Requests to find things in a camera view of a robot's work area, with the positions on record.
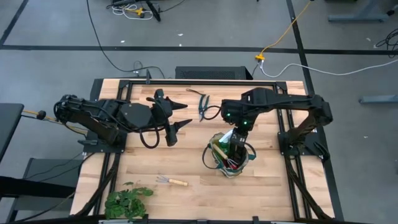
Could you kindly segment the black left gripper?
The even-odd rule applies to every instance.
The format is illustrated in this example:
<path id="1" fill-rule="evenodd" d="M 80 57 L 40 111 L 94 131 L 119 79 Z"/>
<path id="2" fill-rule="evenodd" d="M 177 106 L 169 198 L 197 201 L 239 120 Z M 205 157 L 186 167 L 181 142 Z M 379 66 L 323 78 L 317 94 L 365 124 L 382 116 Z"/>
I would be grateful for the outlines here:
<path id="1" fill-rule="evenodd" d="M 157 89 L 155 91 L 153 102 L 154 116 L 156 121 L 164 125 L 167 145 L 169 147 L 174 146 L 177 143 L 177 131 L 192 122 L 192 119 L 186 119 L 170 124 L 169 118 L 173 115 L 173 110 L 184 109 L 187 108 L 188 105 L 176 103 L 168 96 L 164 97 L 163 89 Z"/>

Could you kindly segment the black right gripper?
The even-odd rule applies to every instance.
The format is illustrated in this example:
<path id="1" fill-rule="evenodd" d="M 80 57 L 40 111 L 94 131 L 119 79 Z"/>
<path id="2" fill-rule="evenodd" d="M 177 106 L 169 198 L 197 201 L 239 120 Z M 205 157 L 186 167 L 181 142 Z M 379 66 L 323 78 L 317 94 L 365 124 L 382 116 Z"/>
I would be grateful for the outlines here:
<path id="1" fill-rule="evenodd" d="M 246 139 L 248 137 L 248 131 L 244 128 L 234 128 L 232 135 L 229 139 L 230 144 L 235 146 L 229 147 L 229 159 L 235 161 L 237 158 L 236 150 L 238 146 L 238 159 L 239 162 L 244 162 L 246 159 L 246 148 L 244 147 Z"/>

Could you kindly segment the cream and green gardening bag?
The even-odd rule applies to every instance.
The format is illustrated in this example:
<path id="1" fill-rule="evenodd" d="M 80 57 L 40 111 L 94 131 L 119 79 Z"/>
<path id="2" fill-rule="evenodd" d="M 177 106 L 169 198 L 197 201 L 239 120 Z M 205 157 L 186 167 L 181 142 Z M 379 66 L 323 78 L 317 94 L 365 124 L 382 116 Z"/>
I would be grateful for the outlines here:
<path id="1" fill-rule="evenodd" d="M 235 162 L 238 163 L 239 166 L 239 170 L 227 170 L 225 169 L 225 167 L 228 165 L 226 163 L 226 161 L 213 149 L 212 144 L 216 144 L 218 147 L 218 143 L 217 140 L 218 138 L 221 137 L 221 133 L 216 133 L 208 142 L 208 144 L 206 145 L 206 147 L 203 150 L 203 154 L 201 156 L 202 159 L 202 163 L 203 165 L 208 168 L 208 169 L 212 169 L 212 170 L 219 170 L 225 177 L 228 178 L 233 178 L 233 177 L 237 177 L 239 174 L 241 174 L 243 172 L 243 169 L 246 167 L 246 165 L 248 164 L 249 161 L 253 161 L 256 157 L 257 157 L 257 153 L 256 150 L 249 144 L 249 143 L 245 143 L 244 147 L 246 148 L 246 159 L 244 162 L 239 162 L 238 159 L 238 146 L 237 150 L 236 150 L 236 155 L 237 158 L 235 160 Z M 229 157 L 229 149 L 221 149 L 228 157 Z M 205 156 L 206 153 L 210 151 L 211 152 L 211 157 L 214 160 L 215 166 L 211 167 L 208 166 L 205 162 Z"/>

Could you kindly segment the black pruning shears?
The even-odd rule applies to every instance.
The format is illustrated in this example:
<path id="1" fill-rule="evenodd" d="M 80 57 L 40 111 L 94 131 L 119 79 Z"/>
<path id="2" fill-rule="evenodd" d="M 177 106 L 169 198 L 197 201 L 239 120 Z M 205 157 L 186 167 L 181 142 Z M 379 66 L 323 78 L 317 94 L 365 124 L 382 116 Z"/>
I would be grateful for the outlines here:
<path id="1" fill-rule="evenodd" d="M 187 88 L 186 90 L 200 95 L 200 100 L 199 100 L 199 104 L 198 104 L 198 114 L 199 114 L 199 122 L 202 122 L 204 120 L 205 110 L 208 107 L 208 102 L 209 102 L 210 96 L 206 95 L 206 94 L 202 94 L 199 91 L 192 90 L 190 88 Z"/>

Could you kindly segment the black computer case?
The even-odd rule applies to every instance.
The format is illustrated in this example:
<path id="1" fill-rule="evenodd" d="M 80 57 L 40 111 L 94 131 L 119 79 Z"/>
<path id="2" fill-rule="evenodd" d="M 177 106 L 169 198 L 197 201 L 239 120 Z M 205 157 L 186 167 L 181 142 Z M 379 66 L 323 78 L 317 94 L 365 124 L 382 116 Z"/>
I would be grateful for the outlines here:
<path id="1" fill-rule="evenodd" d="M 240 67 L 176 67 L 176 79 L 253 80 L 245 66 Z"/>

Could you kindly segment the black control box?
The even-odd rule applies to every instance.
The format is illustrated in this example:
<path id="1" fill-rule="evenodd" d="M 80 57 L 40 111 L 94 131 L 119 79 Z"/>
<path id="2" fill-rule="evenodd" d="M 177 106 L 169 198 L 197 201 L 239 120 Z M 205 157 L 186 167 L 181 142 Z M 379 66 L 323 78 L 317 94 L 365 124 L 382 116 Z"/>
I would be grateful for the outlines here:
<path id="1" fill-rule="evenodd" d="M 99 100 L 101 89 L 103 86 L 103 78 L 97 78 L 94 80 L 90 91 L 90 101 L 92 101 L 96 106 L 101 107 L 103 102 Z"/>

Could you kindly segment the green leafy plant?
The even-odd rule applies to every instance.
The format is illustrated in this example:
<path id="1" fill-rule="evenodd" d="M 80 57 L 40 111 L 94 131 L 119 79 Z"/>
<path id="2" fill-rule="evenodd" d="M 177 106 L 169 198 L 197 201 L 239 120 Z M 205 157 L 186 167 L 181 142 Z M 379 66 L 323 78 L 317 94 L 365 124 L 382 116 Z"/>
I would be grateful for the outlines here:
<path id="1" fill-rule="evenodd" d="M 130 222 L 136 218 L 143 218 L 146 206 L 143 200 L 151 197 L 154 191 L 148 187 L 136 186 L 134 182 L 125 182 L 126 189 L 111 192 L 106 201 L 104 215 L 107 220 L 124 217 Z"/>

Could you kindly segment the black tripod leg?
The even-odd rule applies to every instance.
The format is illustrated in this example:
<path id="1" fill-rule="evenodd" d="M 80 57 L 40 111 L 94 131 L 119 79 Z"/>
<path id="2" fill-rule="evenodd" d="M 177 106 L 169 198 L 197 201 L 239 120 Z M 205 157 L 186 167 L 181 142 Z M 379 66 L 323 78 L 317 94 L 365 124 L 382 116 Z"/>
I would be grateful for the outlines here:
<path id="1" fill-rule="evenodd" d="M 161 18 L 158 10 L 155 8 L 155 6 L 151 3 L 150 0 L 145 0 L 145 2 L 148 5 L 150 11 L 153 13 L 153 16 L 155 17 L 156 21 L 160 22 Z"/>

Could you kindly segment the grey floor bar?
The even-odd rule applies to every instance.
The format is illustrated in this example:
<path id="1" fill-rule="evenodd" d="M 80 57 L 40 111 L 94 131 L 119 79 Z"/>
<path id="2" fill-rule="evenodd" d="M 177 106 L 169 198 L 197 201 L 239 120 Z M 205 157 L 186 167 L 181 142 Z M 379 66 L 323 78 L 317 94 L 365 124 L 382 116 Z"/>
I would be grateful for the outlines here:
<path id="1" fill-rule="evenodd" d="M 358 101 L 361 104 L 398 103 L 398 95 L 361 96 Z"/>

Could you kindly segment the black floor beam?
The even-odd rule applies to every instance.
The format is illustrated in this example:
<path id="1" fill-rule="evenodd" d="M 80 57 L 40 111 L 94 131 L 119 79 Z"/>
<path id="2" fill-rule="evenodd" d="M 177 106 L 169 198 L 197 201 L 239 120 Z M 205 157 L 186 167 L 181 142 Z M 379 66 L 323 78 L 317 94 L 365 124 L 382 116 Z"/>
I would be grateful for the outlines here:
<path id="1" fill-rule="evenodd" d="M 0 198 L 18 198 L 22 195 L 66 198 L 74 191 L 74 187 L 0 176 Z"/>

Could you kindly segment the black side table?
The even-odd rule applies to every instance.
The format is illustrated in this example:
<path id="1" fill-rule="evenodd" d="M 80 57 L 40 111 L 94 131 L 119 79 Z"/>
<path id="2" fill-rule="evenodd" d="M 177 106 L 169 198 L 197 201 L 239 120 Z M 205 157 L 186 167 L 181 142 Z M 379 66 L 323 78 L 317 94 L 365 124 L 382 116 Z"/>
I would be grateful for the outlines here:
<path id="1" fill-rule="evenodd" d="M 0 103 L 0 162 L 21 119 L 23 109 L 24 105 L 20 103 Z"/>

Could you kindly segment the grey desk base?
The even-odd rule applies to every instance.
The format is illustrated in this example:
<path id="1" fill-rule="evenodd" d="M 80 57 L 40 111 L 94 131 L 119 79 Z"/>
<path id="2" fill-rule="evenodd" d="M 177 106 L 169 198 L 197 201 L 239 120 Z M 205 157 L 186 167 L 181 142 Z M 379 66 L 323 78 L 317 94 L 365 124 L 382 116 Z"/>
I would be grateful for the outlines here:
<path id="1" fill-rule="evenodd" d="M 329 15 L 329 22 L 384 22 L 388 20 L 388 13 L 374 12 L 379 0 L 367 0 L 364 7 L 354 14 L 335 14 Z"/>

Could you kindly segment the black aluminium rig frame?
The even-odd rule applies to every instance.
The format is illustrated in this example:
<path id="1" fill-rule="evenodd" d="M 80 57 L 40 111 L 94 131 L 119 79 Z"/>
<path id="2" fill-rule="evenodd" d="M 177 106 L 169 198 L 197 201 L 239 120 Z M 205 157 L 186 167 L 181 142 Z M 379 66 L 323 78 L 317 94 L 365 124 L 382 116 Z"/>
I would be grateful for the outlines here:
<path id="1" fill-rule="evenodd" d="M 109 187 L 123 190 L 127 188 L 123 186 L 125 182 L 134 182 L 152 189 L 153 196 L 144 199 L 146 224 L 271 224 L 316 220 L 315 212 L 288 175 L 286 164 L 290 162 L 323 212 L 334 220 L 342 220 L 331 162 L 306 152 L 291 159 L 279 149 L 278 134 L 298 126 L 307 117 L 306 111 L 272 110 L 260 114 L 248 136 L 257 157 L 239 176 L 227 178 L 203 165 L 201 156 L 209 139 L 229 130 L 229 124 L 217 114 L 221 101 L 238 100 L 244 92 L 256 87 L 280 94 L 305 93 L 303 83 L 294 81 L 154 80 L 145 84 L 136 79 L 103 80 L 99 100 L 130 98 L 134 103 L 147 104 L 146 98 L 163 89 L 172 100 L 188 105 L 175 111 L 172 121 L 192 119 L 178 132 L 173 147 L 167 146 L 165 133 L 160 133 L 160 143 L 155 149 L 146 148 L 138 134 L 129 134 L 116 179 Z M 202 122 L 198 114 L 200 95 L 187 88 L 210 96 Z M 189 185 L 157 182 L 158 175 Z"/>

